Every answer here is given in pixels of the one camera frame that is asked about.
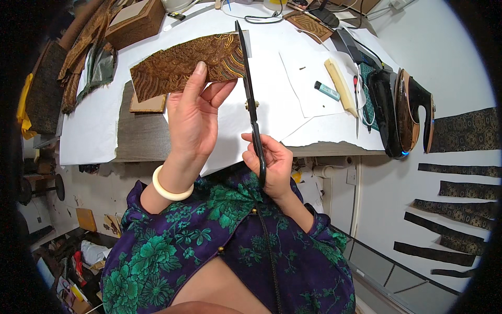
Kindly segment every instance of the white bangle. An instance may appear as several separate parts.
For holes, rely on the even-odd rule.
[[[184,200],[187,199],[190,195],[192,195],[193,192],[193,184],[192,186],[188,189],[188,191],[179,193],[179,194],[174,194],[167,192],[159,182],[159,171],[162,168],[162,165],[160,165],[157,169],[154,171],[154,175],[152,177],[152,183],[154,184],[155,190],[157,190],[157,193],[160,194],[163,198],[168,199],[168,200]]]

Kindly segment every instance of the black scissors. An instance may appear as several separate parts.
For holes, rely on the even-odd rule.
[[[249,111],[249,116],[251,117],[251,126],[253,127],[253,147],[255,148],[255,153],[260,160],[260,186],[265,186],[265,177],[267,174],[267,163],[265,162],[265,155],[263,154],[262,139],[260,138],[260,130],[258,128],[256,108],[257,103],[255,102],[255,96],[253,95],[253,85],[251,84],[251,76],[249,74],[249,63],[247,61],[247,51],[246,43],[244,41],[244,34],[240,29],[238,21],[235,21],[235,31],[239,32],[240,47],[242,48],[242,56],[244,58],[244,89],[246,90],[247,106],[246,109]]]

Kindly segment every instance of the green cutting mat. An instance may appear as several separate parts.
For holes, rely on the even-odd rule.
[[[361,53],[361,56],[363,57],[363,59],[373,61],[368,55],[366,55],[366,54],[364,54],[362,52],[360,52],[360,53]],[[368,74],[371,71],[376,70],[376,67],[371,67],[371,66],[367,65],[366,63],[361,63],[360,64],[360,68],[361,68],[361,76],[363,77],[364,82],[366,84],[368,84]],[[375,115],[374,109],[373,109],[373,103],[371,102],[371,98],[369,97],[369,90],[368,90],[368,88],[366,86],[363,86],[362,89],[364,90],[364,95],[366,96],[366,105],[365,105],[365,107],[366,107],[366,110],[367,110],[368,116],[369,116],[368,122],[371,122],[373,120],[374,115]],[[371,128],[374,129],[374,130],[377,130],[377,131],[379,130],[376,121],[373,122],[373,125],[371,126]]]

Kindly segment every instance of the yellow cloth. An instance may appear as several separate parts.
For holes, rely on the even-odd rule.
[[[30,118],[26,114],[26,97],[28,96],[28,91],[30,91],[31,82],[33,80],[33,73],[28,74],[25,80],[25,86],[21,91],[21,96],[19,97],[18,104],[18,113],[16,114],[16,118],[18,119],[18,123],[21,125],[21,133],[25,140],[29,140],[34,137],[37,132],[29,131],[31,128]]]

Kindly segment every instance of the fingernail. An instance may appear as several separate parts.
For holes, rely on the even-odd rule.
[[[246,163],[251,163],[253,161],[253,154],[250,152],[250,151],[245,151],[243,154],[242,154],[242,158],[244,159],[244,161]]]
[[[193,74],[204,74],[205,69],[206,64],[204,61],[199,61],[199,63],[197,63],[197,67],[195,67],[195,71],[193,71]]]

